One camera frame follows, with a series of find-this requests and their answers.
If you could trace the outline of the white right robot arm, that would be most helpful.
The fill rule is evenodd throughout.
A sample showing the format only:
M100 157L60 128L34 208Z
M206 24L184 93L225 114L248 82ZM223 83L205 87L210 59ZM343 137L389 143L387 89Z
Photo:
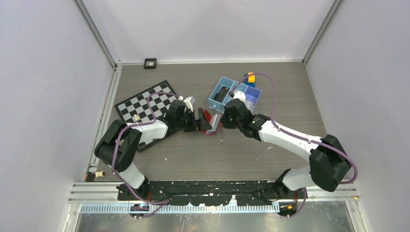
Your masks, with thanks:
M334 192L353 166L336 137L328 134L321 138L289 129L268 116L254 115L239 99L226 104L222 125L238 129L248 138L280 146L308 162L306 167L285 170L273 183L272 191L285 199L311 186Z

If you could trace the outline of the red leather card holder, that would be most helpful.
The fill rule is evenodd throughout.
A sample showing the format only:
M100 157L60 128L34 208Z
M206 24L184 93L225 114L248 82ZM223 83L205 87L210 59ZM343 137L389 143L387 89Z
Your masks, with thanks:
M205 135L211 135L217 132L220 124L221 124L221 118L222 114L214 114L213 116L205 109L204 110L204 116L207 120L207 122L210 124L211 129L203 130L203 133Z

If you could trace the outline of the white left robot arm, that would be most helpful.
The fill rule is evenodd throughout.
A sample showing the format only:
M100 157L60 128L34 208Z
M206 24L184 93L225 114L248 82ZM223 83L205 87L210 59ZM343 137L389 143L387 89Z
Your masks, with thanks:
M98 142L94 155L128 184L135 199L143 200L149 190L148 178L133 163L139 145L167 138L180 129L195 132L212 128L202 108L198 108L198 116L195 117L187 102L174 100L164 115L150 122L127 124L115 120Z

